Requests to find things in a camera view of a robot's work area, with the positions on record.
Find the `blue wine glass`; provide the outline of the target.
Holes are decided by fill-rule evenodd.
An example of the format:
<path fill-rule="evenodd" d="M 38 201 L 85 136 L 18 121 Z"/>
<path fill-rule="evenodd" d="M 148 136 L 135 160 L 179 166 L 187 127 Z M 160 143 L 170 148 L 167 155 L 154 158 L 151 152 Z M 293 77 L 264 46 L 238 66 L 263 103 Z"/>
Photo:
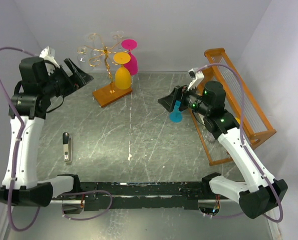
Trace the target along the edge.
<path fill-rule="evenodd" d="M 173 122 L 173 123 L 179 123 L 182 121 L 183 117 L 182 117 L 182 113 L 179 110 L 179 107 L 181 105 L 180 101 L 176 101 L 175 105 L 174 105 L 174 109 L 173 111 L 169 114 L 169 119 Z"/>

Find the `patterned clear wine glass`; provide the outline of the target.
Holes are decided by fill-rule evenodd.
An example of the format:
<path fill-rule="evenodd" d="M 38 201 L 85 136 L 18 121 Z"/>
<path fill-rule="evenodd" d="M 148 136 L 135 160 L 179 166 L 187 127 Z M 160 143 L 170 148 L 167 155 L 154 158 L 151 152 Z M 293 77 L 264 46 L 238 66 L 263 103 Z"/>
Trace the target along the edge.
<path fill-rule="evenodd" d="M 80 69 L 83 70 L 84 72 L 88 72 L 89 71 L 89 63 L 88 63 L 89 55 L 88 55 L 87 50 L 83 46 L 80 46 L 77 49 L 77 53 L 78 53 L 77 59 L 78 59 Z"/>

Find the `yellow wine glass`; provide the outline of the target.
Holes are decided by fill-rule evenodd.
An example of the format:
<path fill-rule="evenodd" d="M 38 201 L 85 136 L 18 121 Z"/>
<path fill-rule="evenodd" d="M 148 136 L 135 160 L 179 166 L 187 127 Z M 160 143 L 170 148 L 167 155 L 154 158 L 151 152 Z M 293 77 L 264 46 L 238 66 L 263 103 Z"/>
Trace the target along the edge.
<path fill-rule="evenodd" d="M 121 90 L 126 90 L 131 86 L 131 75 L 124 65 L 131 60 L 131 57 L 126 52 L 118 52 L 113 59 L 121 65 L 115 73 L 115 86 Z"/>

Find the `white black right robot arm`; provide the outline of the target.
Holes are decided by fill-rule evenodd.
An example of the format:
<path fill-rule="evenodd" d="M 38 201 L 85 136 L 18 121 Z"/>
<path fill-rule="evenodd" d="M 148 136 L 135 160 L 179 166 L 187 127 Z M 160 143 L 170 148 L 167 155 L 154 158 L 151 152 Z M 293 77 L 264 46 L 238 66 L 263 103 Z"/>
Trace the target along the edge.
<path fill-rule="evenodd" d="M 282 220 L 281 201 L 288 189 L 283 179 L 277 180 L 261 163 L 243 135 L 241 123 L 225 109 L 226 92 L 221 83 L 209 81 L 203 93 L 196 94 L 188 86 L 176 86 L 173 91 L 158 100 L 169 113 L 180 102 L 179 110 L 190 109 L 203 116 L 206 129 L 226 149 L 245 182 L 229 180 L 219 173 L 202 179 L 202 195 L 211 199 L 215 195 L 224 196 L 239 204 L 243 213 L 254 219 L 278 208 Z"/>

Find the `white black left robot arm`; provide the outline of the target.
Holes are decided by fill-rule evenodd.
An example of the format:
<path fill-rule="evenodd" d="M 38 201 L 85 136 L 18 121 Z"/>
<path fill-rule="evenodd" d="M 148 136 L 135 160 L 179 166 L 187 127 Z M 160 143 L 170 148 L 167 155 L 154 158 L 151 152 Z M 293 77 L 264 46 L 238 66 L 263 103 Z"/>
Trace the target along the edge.
<path fill-rule="evenodd" d="M 93 77 L 69 58 L 64 60 L 72 75 L 51 60 L 28 57 L 21 61 L 18 82 L 11 98 L 11 146 L 5 177 L 0 187 L 0 203 L 12 206 L 46 207 L 63 193 L 72 200 L 81 196 L 76 174 L 61 174 L 51 180 L 37 180 L 37 156 L 40 134 L 53 97 L 69 96 L 93 80 Z"/>

